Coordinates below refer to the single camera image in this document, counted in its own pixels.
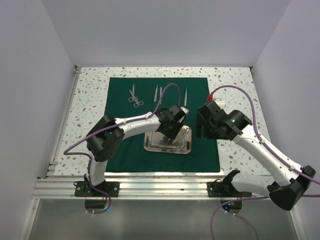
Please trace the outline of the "pointed steel tweezers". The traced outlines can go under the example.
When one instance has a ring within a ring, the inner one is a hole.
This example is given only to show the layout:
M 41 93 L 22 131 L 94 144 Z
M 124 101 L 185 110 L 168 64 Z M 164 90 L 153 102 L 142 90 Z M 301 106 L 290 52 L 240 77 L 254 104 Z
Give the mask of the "pointed steel tweezers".
M 188 87 L 185 89 L 185 94 L 184 94 L 184 107 L 187 107 L 187 101 L 188 101 Z

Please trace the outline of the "steel instrument tray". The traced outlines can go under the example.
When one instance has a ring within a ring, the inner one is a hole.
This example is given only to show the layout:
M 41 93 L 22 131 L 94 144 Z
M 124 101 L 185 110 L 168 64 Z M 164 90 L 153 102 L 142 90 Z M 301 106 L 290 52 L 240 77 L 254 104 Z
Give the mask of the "steel instrument tray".
M 143 147 L 146 151 L 149 151 L 150 148 L 155 147 L 177 147 L 181 148 L 182 152 L 160 152 L 160 153 L 169 153 L 169 154 L 180 154 L 186 155 L 189 154 L 192 150 L 192 128 L 188 135 L 184 138 L 179 139 L 177 142 L 174 142 L 174 139 L 169 139 L 160 132 L 146 132 L 144 135 Z

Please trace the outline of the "steel scalpel handle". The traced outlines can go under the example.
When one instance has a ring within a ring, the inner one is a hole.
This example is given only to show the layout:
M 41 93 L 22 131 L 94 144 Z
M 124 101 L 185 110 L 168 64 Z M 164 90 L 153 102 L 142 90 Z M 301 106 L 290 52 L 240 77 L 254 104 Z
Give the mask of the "steel scalpel handle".
M 157 97 L 158 97 L 158 84 L 156 85 L 156 88 L 155 88 L 155 93 L 154 93 L 154 99 L 153 101 L 156 102 L 157 101 Z

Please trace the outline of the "dark green surgical cloth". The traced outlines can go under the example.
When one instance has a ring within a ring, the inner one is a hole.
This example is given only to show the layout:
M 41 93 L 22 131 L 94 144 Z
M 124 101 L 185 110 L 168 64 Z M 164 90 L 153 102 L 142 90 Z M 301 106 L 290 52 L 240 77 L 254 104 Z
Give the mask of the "dark green surgical cloth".
M 135 85 L 135 96 L 144 102 L 138 108 L 129 102 L 129 90 Z M 219 151 L 216 140 L 197 138 L 197 109 L 209 95 L 206 77 L 183 78 L 120 78 L 109 80 L 104 113 L 114 118 L 126 118 L 152 112 L 160 96 L 160 87 L 170 86 L 162 97 L 161 109 L 171 108 L 180 103 L 184 106 L 187 87 L 187 109 L 185 124 L 192 129 L 192 148 L 188 154 L 151 152 L 144 149 L 144 134 L 129 137 L 122 141 L 115 156 L 108 161 L 106 171 L 119 173 L 142 172 L 185 172 L 185 173 L 218 173 L 220 172 Z M 158 85 L 157 101 L 154 102 L 155 89 Z

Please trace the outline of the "steel surgical scissors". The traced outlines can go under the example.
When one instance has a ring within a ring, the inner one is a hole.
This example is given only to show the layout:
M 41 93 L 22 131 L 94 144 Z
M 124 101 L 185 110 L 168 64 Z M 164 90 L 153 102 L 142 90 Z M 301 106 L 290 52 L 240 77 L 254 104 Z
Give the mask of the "steel surgical scissors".
M 135 108 L 138 108 L 138 107 L 144 105 L 144 102 L 141 101 L 141 100 L 139 100 L 137 97 L 134 96 L 132 99 L 133 99 L 133 102 L 134 102 L 133 106 L 134 106 Z

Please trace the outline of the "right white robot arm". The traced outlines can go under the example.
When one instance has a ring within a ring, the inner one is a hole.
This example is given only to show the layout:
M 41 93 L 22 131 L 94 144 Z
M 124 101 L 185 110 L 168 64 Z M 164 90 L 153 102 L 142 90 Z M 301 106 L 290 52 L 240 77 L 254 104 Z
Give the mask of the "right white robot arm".
M 222 181 L 208 183 L 207 186 L 213 189 L 211 196 L 258 194 L 269 197 L 278 207 L 290 211 L 307 191 L 316 174 L 311 166 L 301 166 L 280 152 L 255 131 L 252 121 L 241 111 L 226 113 L 213 100 L 197 110 L 196 137 L 232 141 L 270 173 L 270 176 L 248 175 L 234 169 Z

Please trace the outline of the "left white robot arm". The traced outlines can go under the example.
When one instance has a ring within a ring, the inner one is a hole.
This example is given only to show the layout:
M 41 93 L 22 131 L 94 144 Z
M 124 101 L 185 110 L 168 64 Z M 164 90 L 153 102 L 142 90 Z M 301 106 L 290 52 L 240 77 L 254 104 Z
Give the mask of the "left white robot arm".
M 188 113 L 186 107 L 174 105 L 134 117 L 104 115 L 87 135 L 87 149 L 93 155 L 85 176 L 87 192 L 95 197 L 108 194 L 105 170 L 123 140 L 149 132 L 158 132 L 173 140 L 183 127 Z

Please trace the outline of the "steel forceps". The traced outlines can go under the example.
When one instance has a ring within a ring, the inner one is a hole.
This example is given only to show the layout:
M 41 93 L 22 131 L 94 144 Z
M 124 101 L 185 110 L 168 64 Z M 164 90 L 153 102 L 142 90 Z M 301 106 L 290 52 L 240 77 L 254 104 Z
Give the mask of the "steel forceps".
M 187 136 L 190 132 L 190 127 L 189 126 L 183 126 L 182 129 L 179 131 L 177 134 L 176 138 L 174 139 L 174 143 L 177 142 L 179 139 L 184 138 Z

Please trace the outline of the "steel needle holder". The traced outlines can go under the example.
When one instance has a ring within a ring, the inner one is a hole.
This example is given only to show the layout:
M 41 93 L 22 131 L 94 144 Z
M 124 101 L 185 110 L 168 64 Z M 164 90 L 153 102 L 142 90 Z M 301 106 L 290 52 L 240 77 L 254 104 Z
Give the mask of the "steel needle holder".
M 169 147 L 169 146 L 160 146 L 160 147 L 151 147 L 148 151 L 150 152 L 165 152 L 165 153 L 180 153 L 183 151 L 180 147 Z

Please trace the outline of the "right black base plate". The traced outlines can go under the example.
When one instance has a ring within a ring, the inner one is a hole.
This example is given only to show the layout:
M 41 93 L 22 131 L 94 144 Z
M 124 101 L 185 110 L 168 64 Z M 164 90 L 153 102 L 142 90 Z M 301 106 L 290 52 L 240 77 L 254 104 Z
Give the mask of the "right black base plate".
M 253 195 L 251 192 L 237 191 L 219 178 L 215 181 L 207 182 L 206 189 L 209 198 L 245 198 Z

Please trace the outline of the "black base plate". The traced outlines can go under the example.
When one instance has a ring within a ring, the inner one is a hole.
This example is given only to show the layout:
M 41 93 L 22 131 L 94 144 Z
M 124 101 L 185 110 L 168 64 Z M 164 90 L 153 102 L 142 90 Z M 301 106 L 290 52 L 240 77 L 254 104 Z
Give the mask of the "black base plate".
M 215 181 L 207 182 L 206 189 L 209 198 L 245 198 L 253 195 L 251 192 L 237 191 L 219 178 Z
M 91 187 L 88 181 L 75 181 L 75 197 L 118 197 L 120 183 L 117 181 L 105 181 L 97 186 Z

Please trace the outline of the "aluminium mounting rail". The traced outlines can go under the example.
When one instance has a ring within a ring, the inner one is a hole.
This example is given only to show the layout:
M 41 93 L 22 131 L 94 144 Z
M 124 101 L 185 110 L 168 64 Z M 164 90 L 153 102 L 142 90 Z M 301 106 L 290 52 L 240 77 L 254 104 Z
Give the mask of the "aluminium mounting rail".
M 116 200 L 206 200 L 207 183 L 221 179 L 213 175 L 121 176 L 107 175 L 106 182 L 118 183 Z M 74 182 L 82 177 L 51 177 L 36 181 L 33 199 L 77 199 Z

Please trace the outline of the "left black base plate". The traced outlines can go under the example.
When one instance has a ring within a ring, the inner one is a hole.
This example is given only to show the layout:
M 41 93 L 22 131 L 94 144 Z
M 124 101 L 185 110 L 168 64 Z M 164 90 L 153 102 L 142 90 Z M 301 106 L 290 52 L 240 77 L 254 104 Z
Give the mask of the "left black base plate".
M 91 187 L 88 181 L 75 181 L 75 197 L 118 197 L 120 183 L 117 181 L 105 181 L 97 186 Z

